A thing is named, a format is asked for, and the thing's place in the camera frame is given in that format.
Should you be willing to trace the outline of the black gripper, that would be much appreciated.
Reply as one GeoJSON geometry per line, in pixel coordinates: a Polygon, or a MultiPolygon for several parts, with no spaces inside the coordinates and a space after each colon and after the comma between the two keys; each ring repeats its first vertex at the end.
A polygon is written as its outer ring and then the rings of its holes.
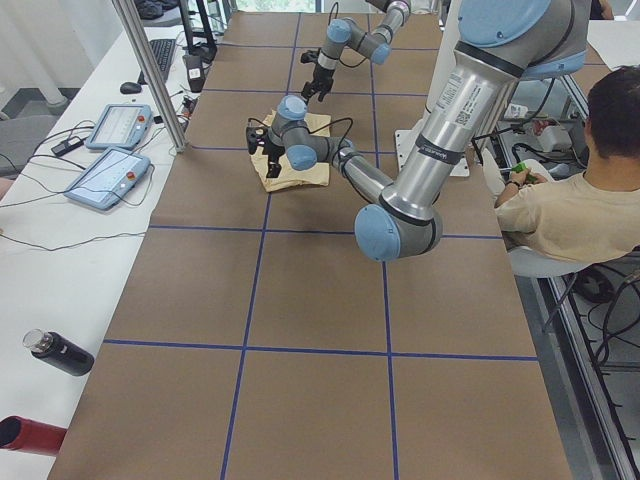
{"type": "Polygon", "coordinates": [[[329,66],[323,66],[316,63],[313,71],[313,78],[310,82],[306,82],[301,91],[301,96],[308,103],[315,95],[318,95],[318,101],[322,102],[324,97],[332,90],[333,75],[336,70],[336,63],[329,66]]]}
{"type": "Polygon", "coordinates": [[[267,143],[263,147],[263,153],[267,156],[266,178],[278,178],[282,170],[280,158],[284,155],[284,148],[273,143],[267,143]]]}

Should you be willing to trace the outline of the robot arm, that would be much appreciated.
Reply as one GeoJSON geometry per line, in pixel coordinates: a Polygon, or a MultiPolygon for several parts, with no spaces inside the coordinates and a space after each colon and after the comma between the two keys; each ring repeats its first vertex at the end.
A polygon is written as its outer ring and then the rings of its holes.
{"type": "Polygon", "coordinates": [[[284,97],[272,123],[246,131],[250,153],[267,157],[267,174],[277,177],[280,158],[304,171],[319,163],[335,167],[367,200],[354,230],[361,251],[376,261],[416,256],[434,248],[442,220],[434,204],[451,171],[498,93],[518,80],[558,77],[579,70],[586,57],[590,5],[586,1],[465,1],[458,17],[455,65],[436,104],[417,133],[396,178],[367,162],[342,137],[314,135],[305,120],[307,103],[332,88],[341,54],[351,49],[373,63],[390,54],[396,32],[411,14],[407,1],[381,1],[385,14],[372,31],[350,19],[327,27],[323,46],[305,55],[313,79],[300,95],[284,97]]]}
{"type": "Polygon", "coordinates": [[[383,64],[391,53],[391,43],[409,20],[412,13],[410,1],[369,1],[369,4],[385,13],[382,22],[372,31],[362,29],[350,17],[331,17],[328,21],[323,45],[316,50],[308,50],[301,55],[301,62],[313,63],[311,81],[307,81],[301,91],[306,103],[315,95],[322,102],[332,90],[334,73],[341,63],[345,48],[360,54],[373,64],[383,64]]]}

